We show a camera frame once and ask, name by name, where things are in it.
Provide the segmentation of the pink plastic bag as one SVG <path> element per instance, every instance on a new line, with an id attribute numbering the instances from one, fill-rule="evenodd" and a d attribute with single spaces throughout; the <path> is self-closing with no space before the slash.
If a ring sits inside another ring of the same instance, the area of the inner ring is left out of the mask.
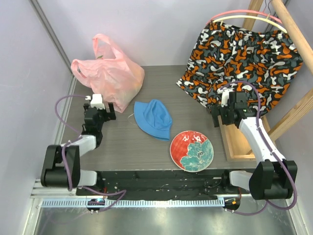
<path id="1" fill-rule="evenodd" d="M 92 44 L 95 59 L 74 59 L 71 71 L 82 85 L 101 94 L 104 102 L 112 103 L 114 110 L 122 113 L 139 93 L 145 71 L 110 37 L 97 34 Z"/>

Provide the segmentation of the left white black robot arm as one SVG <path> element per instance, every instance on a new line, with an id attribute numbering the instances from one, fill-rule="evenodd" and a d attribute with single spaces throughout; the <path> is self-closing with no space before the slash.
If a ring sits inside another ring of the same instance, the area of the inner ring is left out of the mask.
<path id="1" fill-rule="evenodd" d="M 100 173 L 82 170 L 80 157 L 100 146 L 104 122 L 116 119 L 113 104 L 109 103 L 108 106 L 107 111 L 85 104 L 83 130 L 78 139 L 47 147 L 41 173 L 43 187 L 71 189 L 87 186 L 93 195 L 103 192 L 104 183 Z"/>

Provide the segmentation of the blue bucket hat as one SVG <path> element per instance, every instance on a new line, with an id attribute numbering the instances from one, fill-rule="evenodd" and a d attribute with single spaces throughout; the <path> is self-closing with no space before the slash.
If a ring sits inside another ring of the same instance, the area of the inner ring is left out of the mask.
<path id="1" fill-rule="evenodd" d="M 161 141 L 170 140 L 173 120 L 160 100 L 152 99 L 148 103 L 136 101 L 134 118 L 138 127 L 145 133 Z"/>

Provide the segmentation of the red teal floral plate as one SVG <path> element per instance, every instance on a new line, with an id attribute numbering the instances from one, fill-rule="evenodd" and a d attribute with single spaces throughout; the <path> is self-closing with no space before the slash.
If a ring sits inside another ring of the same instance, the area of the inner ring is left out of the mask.
<path id="1" fill-rule="evenodd" d="M 197 131 L 177 134 L 170 145 L 170 156 L 176 166 L 186 172 L 200 172 L 213 162 L 214 149 L 211 141 Z"/>

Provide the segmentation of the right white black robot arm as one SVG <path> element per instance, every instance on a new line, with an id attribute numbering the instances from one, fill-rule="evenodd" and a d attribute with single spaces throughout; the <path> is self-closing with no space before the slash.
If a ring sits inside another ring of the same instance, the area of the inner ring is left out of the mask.
<path id="1" fill-rule="evenodd" d="M 255 200 L 289 199 L 294 192 L 297 165 L 287 161 L 264 129 L 257 111 L 250 109 L 244 92 L 218 89 L 222 101 L 211 108 L 214 126 L 234 124 L 245 136 L 255 156 L 253 173 L 233 170 L 221 180 L 221 188 L 233 193 L 238 187 L 249 191 Z"/>

